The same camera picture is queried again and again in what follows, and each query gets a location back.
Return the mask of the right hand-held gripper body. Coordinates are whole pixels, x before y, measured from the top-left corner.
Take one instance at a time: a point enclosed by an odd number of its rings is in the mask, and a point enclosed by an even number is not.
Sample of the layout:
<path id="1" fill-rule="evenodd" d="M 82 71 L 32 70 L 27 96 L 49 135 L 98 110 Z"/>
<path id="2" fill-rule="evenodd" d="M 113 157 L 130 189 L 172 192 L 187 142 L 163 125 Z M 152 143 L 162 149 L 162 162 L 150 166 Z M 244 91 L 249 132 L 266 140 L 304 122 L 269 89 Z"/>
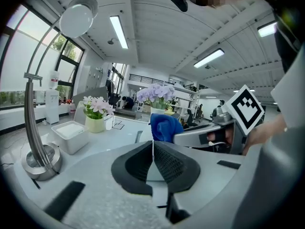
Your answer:
<path id="1" fill-rule="evenodd" d="M 213 122 L 225 128 L 233 126 L 230 153 L 241 154 L 246 139 L 252 129 L 264 115 L 264 110 L 247 85 L 244 85 L 225 104 L 226 112 L 218 112 Z"/>

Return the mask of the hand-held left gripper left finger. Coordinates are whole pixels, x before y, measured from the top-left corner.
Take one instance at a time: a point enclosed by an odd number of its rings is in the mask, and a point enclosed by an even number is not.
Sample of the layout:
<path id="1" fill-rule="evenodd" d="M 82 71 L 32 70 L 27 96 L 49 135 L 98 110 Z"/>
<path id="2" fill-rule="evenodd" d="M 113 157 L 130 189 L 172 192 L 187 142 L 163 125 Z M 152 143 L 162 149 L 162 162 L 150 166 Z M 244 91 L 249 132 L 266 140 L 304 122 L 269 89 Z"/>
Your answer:
<path id="1" fill-rule="evenodd" d="M 151 142 L 90 155 L 61 172 L 36 200 L 45 229 L 165 229 L 144 181 Z"/>

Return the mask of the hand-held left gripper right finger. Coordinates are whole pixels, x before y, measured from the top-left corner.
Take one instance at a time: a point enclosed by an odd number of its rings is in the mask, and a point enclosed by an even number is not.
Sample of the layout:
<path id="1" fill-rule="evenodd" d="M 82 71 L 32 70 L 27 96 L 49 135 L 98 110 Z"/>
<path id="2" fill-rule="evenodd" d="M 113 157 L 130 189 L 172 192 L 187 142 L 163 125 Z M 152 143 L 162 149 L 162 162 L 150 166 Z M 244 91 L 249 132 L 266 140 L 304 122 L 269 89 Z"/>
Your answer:
<path id="1" fill-rule="evenodd" d="M 173 224 L 207 205 L 233 178 L 244 156 L 154 142 L 154 163 L 167 184 L 166 217 Z"/>

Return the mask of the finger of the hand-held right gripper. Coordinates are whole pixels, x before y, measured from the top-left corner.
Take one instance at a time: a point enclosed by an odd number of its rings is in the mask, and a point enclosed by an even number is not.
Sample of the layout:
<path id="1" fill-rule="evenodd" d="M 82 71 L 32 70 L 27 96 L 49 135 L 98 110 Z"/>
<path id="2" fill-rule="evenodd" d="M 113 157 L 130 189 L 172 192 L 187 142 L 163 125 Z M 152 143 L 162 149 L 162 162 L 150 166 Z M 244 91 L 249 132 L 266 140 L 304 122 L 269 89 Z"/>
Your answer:
<path id="1" fill-rule="evenodd" d="M 173 143 L 185 147 L 208 147 L 207 133 L 223 129 L 223 126 L 214 125 L 209 129 L 184 131 L 173 136 Z"/>
<path id="2" fill-rule="evenodd" d="M 197 126 L 192 126 L 189 128 L 184 129 L 184 131 L 196 131 L 196 130 L 202 130 L 202 129 L 209 129 L 214 127 L 214 124 L 205 124 L 205 125 L 197 125 Z"/>

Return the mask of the blue cloth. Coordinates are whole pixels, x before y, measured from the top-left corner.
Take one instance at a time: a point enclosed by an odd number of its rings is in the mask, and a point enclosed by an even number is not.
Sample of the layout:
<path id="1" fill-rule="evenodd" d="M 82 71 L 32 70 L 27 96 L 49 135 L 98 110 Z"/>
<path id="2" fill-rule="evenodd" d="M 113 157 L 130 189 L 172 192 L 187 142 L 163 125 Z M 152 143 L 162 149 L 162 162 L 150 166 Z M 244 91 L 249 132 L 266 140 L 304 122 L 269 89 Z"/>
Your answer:
<path id="1" fill-rule="evenodd" d="M 183 133 L 183 126 L 178 119 L 165 114 L 152 114 L 150 126 L 154 141 L 173 143 L 173 137 Z"/>

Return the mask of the person's right forearm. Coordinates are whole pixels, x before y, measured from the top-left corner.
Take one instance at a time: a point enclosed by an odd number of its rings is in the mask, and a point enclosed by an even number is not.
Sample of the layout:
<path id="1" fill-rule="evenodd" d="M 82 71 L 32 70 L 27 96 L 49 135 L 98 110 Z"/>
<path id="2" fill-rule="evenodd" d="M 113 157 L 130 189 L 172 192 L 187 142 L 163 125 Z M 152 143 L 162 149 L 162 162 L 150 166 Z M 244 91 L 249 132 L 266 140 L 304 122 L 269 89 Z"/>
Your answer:
<path id="1" fill-rule="evenodd" d="M 265 143 L 270 137 L 283 133 L 286 129 L 286 123 L 282 114 L 278 114 L 271 122 L 262 123 L 256 126 L 249 133 L 243 155 L 245 156 L 250 147 Z"/>

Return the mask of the white ceramic flower pot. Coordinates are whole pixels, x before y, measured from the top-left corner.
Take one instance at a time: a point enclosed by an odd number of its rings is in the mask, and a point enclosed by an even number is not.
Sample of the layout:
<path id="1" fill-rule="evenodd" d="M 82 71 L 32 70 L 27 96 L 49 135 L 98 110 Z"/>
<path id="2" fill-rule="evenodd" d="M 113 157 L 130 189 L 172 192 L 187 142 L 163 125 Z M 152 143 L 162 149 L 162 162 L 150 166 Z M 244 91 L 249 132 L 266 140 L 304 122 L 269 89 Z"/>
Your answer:
<path id="1" fill-rule="evenodd" d="M 85 126 L 91 133 L 100 133 L 105 131 L 104 119 L 92 119 L 88 116 L 85 119 Z"/>

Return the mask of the person's right hand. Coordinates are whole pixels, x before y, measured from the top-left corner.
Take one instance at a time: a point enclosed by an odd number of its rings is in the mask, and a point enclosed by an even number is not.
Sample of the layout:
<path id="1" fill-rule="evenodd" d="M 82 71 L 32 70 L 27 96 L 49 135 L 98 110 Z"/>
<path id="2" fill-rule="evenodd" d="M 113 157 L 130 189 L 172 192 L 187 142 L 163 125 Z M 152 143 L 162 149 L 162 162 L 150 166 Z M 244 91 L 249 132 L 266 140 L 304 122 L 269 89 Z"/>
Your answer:
<path id="1" fill-rule="evenodd" d="M 209 143 L 212 143 L 213 146 L 231 146 L 233 143 L 233 135 L 234 131 L 231 128 L 219 129 L 217 131 L 207 133 L 207 140 Z"/>

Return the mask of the white shelf rack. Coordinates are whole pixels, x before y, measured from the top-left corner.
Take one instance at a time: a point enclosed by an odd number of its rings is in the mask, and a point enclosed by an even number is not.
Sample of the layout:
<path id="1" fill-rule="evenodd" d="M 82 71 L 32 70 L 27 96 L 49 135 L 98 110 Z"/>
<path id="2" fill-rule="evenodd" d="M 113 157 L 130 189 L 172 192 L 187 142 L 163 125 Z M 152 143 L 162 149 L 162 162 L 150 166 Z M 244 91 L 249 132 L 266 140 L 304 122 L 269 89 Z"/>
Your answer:
<path id="1" fill-rule="evenodd" d="M 195 127 L 199 123 L 195 122 L 199 106 L 199 91 L 192 83 L 182 85 L 174 82 L 174 104 L 173 110 L 180 115 L 180 120 L 184 126 Z"/>

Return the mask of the white tissue box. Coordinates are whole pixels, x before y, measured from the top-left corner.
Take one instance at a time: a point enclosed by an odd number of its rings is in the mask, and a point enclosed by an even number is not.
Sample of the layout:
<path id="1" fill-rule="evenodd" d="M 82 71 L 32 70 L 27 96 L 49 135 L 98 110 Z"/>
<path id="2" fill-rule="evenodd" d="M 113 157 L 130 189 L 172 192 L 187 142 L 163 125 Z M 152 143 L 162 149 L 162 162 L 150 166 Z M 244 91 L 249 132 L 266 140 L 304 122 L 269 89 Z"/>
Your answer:
<path id="1" fill-rule="evenodd" d="M 52 128 L 55 143 L 69 155 L 74 155 L 89 143 L 89 129 L 75 121 L 68 121 Z"/>

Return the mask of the purple artificial flower bouquet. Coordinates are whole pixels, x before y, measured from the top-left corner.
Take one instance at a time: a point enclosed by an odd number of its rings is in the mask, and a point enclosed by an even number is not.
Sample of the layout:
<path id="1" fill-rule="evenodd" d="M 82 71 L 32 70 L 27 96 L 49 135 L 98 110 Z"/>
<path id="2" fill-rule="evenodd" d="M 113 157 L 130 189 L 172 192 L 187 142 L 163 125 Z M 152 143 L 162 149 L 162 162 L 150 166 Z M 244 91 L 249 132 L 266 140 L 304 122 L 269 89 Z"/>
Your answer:
<path id="1" fill-rule="evenodd" d="M 141 89 L 136 99 L 140 103 L 146 103 L 152 108 L 165 110 L 174 98 L 174 87 L 170 85 L 151 84 Z"/>

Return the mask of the long ceiling light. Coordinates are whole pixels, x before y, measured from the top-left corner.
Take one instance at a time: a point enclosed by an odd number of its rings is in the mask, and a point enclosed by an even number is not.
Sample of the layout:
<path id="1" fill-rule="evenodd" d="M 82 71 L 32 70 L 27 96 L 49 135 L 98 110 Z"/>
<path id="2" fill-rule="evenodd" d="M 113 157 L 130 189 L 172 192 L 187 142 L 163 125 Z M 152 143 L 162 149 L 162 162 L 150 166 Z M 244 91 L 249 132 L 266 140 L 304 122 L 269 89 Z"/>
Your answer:
<path id="1" fill-rule="evenodd" d="M 222 49 L 217 49 L 214 52 L 210 53 L 209 55 L 205 56 L 204 58 L 202 58 L 201 60 L 199 60 L 198 62 L 196 62 L 193 66 L 195 68 L 200 68 L 206 64 L 208 64 L 209 62 L 221 57 L 224 55 L 224 51 Z"/>
<path id="2" fill-rule="evenodd" d="M 128 49 L 129 47 L 128 47 L 128 44 L 127 44 L 127 41 L 126 41 L 126 38 L 125 38 L 125 35 L 124 35 L 124 31 L 123 31 L 123 28 L 122 28 L 120 17 L 119 16 L 111 16 L 110 21 L 111 21 L 113 29 L 116 33 L 116 36 L 117 36 L 117 38 L 120 42 L 121 47 L 123 49 Z"/>
<path id="3" fill-rule="evenodd" d="M 259 26 L 257 28 L 258 34 L 261 38 L 275 34 L 277 22 L 271 21 L 265 25 Z"/>

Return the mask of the pink artificial flower bunch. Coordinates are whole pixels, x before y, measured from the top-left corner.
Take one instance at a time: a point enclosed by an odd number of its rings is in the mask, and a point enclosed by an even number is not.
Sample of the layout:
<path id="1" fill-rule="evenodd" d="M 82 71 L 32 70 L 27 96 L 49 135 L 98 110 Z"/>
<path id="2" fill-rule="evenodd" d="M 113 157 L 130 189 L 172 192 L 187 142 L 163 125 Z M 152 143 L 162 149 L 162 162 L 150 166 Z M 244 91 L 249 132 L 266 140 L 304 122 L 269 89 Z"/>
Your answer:
<path id="1" fill-rule="evenodd" d="M 114 115 L 115 109 L 103 97 L 84 97 L 84 113 L 93 120 L 103 119 L 107 115 Z"/>

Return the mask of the person's black clothing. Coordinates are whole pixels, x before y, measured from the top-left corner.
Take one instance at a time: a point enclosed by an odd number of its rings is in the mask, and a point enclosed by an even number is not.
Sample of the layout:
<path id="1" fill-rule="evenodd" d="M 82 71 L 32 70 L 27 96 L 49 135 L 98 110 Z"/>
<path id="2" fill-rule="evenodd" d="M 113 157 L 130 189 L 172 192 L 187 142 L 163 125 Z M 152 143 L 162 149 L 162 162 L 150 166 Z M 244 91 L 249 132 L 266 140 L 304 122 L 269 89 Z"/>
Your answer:
<path id="1" fill-rule="evenodd" d="M 276 1 L 273 5 L 277 51 L 287 72 L 305 42 L 305 7 L 294 2 Z"/>

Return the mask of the black mezzanine railing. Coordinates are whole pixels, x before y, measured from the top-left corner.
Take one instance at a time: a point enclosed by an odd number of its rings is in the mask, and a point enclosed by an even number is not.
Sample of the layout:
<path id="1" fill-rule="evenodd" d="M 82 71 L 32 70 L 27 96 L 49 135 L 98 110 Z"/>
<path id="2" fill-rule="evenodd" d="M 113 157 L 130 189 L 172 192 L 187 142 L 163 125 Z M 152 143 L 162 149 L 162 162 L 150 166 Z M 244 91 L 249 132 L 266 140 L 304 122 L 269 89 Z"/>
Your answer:
<path id="1" fill-rule="evenodd" d="M 136 74 L 130 74 L 129 80 L 141 82 L 141 83 L 147 83 L 147 84 L 159 84 L 159 85 L 173 85 L 173 83 L 146 77 L 146 76 L 140 76 Z"/>

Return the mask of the grey white chair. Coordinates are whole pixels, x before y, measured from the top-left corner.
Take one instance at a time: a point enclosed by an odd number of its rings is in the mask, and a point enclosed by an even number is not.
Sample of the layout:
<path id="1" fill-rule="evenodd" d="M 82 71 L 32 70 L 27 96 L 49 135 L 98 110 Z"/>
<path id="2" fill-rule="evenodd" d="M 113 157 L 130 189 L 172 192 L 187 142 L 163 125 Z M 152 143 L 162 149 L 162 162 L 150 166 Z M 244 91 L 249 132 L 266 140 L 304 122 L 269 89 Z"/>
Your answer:
<path id="1" fill-rule="evenodd" d="M 107 93 L 107 87 L 99 87 L 99 88 L 95 88 L 95 89 L 91 89 L 88 90 L 86 92 L 83 92 L 81 94 L 77 94 L 73 97 L 73 101 L 76 107 L 76 111 L 74 114 L 74 121 L 85 125 L 85 119 L 86 119 L 86 115 L 84 113 L 84 105 L 83 105 L 83 99 L 84 97 L 103 97 L 104 100 L 108 100 L 108 93 Z"/>

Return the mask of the silver desk lamp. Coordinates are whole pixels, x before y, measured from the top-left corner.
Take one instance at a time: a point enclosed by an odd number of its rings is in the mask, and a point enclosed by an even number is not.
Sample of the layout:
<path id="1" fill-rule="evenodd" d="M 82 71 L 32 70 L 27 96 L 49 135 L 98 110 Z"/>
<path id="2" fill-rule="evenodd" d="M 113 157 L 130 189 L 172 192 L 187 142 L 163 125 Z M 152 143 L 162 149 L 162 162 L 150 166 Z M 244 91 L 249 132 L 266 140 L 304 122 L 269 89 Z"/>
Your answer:
<path id="1" fill-rule="evenodd" d="M 21 159 L 21 164 L 27 175 L 33 180 L 45 181 L 58 175 L 62 165 L 62 157 L 59 148 L 55 144 L 42 143 L 36 125 L 33 106 L 33 81 L 37 80 L 42 83 L 42 77 L 38 76 L 38 73 L 51 46 L 48 45 L 45 49 L 34 74 L 30 73 L 31 65 L 43 40 L 56 25 L 59 25 L 59 34 L 63 34 L 68 38 L 78 38 L 90 29 L 97 13 L 97 0 L 72 0 L 68 8 L 40 39 L 24 73 L 24 78 L 28 80 L 25 88 L 24 119 L 30 151 Z"/>

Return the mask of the white water dispenser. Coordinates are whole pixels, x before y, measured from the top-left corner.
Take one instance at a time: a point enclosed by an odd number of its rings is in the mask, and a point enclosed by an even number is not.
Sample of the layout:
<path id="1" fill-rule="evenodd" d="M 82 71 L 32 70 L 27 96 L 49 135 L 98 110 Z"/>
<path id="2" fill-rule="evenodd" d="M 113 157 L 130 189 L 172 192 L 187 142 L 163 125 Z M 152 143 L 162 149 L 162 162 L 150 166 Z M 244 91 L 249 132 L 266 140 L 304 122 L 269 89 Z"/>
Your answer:
<path id="1" fill-rule="evenodd" d="M 59 92 L 57 90 L 46 91 L 45 117 L 49 124 L 59 122 Z"/>

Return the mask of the white window ledge cabinet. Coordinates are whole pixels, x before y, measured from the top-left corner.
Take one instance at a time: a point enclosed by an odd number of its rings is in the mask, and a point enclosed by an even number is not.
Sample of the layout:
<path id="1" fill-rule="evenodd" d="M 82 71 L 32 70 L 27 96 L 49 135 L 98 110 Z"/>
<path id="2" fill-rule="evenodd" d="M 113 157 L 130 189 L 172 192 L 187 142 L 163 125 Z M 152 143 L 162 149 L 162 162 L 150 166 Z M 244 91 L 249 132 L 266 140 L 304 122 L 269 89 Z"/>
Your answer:
<path id="1" fill-rule="evenodd" d="M 49 114 L 46 113 L 45 105 L 34 108 L 35 120 L 48 119 Z M 13 108 L 8 110 L 0 110 L 0 131 L 25 124 L 24 108 Z"/>

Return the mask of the clear water dispenser bottle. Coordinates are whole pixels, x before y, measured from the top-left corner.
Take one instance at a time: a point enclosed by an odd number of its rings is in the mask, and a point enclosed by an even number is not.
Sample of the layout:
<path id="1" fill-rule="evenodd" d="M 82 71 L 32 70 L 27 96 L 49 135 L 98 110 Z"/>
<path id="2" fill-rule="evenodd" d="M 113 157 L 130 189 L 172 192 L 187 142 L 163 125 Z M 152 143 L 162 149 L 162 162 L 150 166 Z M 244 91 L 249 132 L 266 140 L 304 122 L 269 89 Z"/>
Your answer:
<path id="1" fill-rule="evenodd" d="M 59 81 L 59 72 L 58 71 L 50 71 L 49 74 L 49 89 L 55 90 L 58 86 Z"/>

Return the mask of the large black-framed window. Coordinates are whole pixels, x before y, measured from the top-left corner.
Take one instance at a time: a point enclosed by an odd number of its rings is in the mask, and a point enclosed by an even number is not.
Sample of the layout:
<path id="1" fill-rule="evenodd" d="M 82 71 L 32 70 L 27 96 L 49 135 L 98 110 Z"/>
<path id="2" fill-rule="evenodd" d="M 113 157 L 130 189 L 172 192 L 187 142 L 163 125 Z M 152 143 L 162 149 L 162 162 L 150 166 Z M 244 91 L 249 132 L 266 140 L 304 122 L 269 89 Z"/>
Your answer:
<path id="1" fill-rule="evenodd" d="M 61 102 L 73 95 L 76 74 L 84 50 L 74 41 L 58 33 L 58 28 L 47 32 L 51 24 L 38 13 L 20 5 L 9 19 L 0 36 L 0 110 L 24 106 L 27 79 L 30 69 L 42 82 L 33 82 L 34 100 L 45 103 L 51 71 L 59 72 L 56 90 Z"/>

